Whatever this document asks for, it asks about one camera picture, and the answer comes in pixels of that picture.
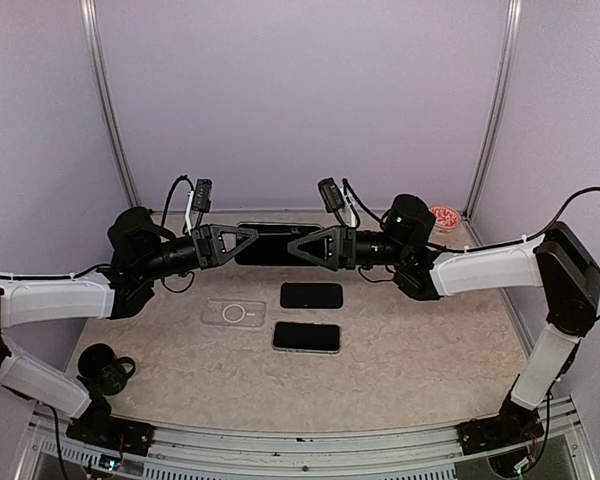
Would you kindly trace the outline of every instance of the black smartphone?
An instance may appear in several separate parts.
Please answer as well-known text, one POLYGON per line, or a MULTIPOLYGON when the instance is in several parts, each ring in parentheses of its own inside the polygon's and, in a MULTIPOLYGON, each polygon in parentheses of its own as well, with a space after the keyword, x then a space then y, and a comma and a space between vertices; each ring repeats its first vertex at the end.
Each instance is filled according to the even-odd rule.
POLYGON ((342 285, 339 283, 286 282, 280 287, 282 308, 341 308, 342 285))
POLYGON ((284 351, 337 353, 340 327, 317 323, 278 322, 273 332, 273 348, 284 351))
MULTIPOLYGON (((252 228, 258 231, 258 239, 249 248, 243 250, 235 257, 238 265, 258 266, 289 266, 289 267, 314 267, 312 263, 302 260, 287 252, 287 244, 320 230, 320 225, 302 225, 286 223, 239 223, 238 227, 252 228)), ((236 246, 244 239, 236 238, 236 246)), ((324 245, 320 242, 309 244, 313 255, 324 257, 324 245)))

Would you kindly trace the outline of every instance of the phone screen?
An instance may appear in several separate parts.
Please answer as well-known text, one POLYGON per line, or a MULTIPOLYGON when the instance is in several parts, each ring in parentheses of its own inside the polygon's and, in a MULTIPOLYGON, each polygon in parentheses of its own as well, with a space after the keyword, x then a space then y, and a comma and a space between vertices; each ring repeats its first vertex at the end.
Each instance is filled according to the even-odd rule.
POLYGON ((342 285, 339 283, 285 282, 280 288, 282 308, 342 308, 342 285))
POLYGON ((336 353, 340 351, 340 327, 330 324, 278 322, 273 332, 273 348, 336 353))

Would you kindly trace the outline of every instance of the black cup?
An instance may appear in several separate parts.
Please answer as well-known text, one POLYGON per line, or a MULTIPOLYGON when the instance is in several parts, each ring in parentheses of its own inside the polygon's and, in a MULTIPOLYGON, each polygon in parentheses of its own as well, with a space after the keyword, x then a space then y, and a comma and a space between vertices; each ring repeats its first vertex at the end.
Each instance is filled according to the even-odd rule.
POLYGON ((78 359, 80 376, 102 395, 116 395, 136 372, 136 362, 130 357, 116 358, 109 345, 96 343, 87 347, 78 359), (124 365, 129 365, 127 372, 124 365))

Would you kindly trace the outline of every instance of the speckled work surface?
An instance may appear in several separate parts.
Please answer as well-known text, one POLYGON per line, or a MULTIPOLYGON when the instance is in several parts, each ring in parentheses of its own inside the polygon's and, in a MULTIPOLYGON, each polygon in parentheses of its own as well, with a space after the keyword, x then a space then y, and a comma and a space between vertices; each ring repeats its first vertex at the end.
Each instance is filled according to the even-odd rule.
MULTIPOLYGON (((334 223, 320 213, 217 214, 205 222, 245 220, 334 223)), ((181 217, 171 218, 168 226, 179 232, 181 217)), ((432 239, 449 245, 469 241, 463 230, 432 239)), ((369 273, 387 275, 379 268, 369 273)), ((174 288, 182 284, 173 282, 174 288)), ((97 342, 138 364, 127 388, 109 397, 114 413, 260 431, 369 430, 495 413, 525 358, 496 291, 415 302, 393 283, 369 284, 355 272, 233 262, 198 272, 186 294, 171 294, 158 284, 156 296, 134 318, 88 321, 71 373, 79 353, 97 342), (339 282, 344 307, 282 309, 285 281, 339 282), (264 326, 203 324, 209 297, 266 302, 264 326), (273 350, 273 327, 282 320, 340 325, 340 353, 273 350)))

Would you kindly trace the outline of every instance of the purple backdrop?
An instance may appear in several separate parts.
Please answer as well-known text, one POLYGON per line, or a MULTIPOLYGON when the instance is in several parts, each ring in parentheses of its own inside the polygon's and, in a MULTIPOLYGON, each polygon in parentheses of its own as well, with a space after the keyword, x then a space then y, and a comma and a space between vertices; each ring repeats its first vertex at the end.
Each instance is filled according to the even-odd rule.
MULTIPOLYGON (((0 270, 66 272, 107 261, 125 204, 98 108, 77 2, 0 1, 0 270)), ((7 333, 63 368, 83 321, 7 333)), ((0 389, 0 479, 31 404, 0 389)))
POLYGON ((220 209, 321 207, 332 175, 376 208, 401 192, 464 207, 507 4, 100 2, 143 203, 161 209, 188 173, 214 180, 220 209))
MULTIPOLYGON (((495 158, 476 215, 487 241, 532 233, 566 197, 600 185, 600 2, 525 3, 495 158)), ((600 194, 564 216, 600 264, 600 194)), ((545 324, 541 291, 514 299, 531 333, 545 324)), ((600 323, 563 390, 572 392, 600 465, 600 323)))

